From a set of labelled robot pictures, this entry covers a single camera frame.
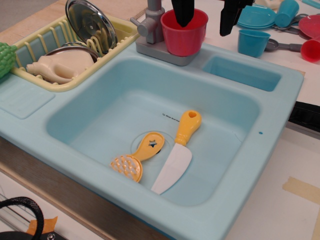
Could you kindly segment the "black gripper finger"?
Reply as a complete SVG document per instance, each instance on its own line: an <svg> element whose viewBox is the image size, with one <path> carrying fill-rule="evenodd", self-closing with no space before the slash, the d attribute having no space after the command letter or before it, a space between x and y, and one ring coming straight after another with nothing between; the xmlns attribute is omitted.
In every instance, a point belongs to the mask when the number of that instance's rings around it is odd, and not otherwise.
<svg viewBox="0 0 320 240"><path fill-rule="evenodd" d="M229 35L238 22L241 15L243 4L241 0L225 0L223 9L220 13L219 34L222 37Z"/></svg>
<svg viewBox="0 0 320 240"><path fill-rule="evenodd" d="M186 27L194 17L194 0L172 0L172 7L177 23L181 27Z"/></svg>

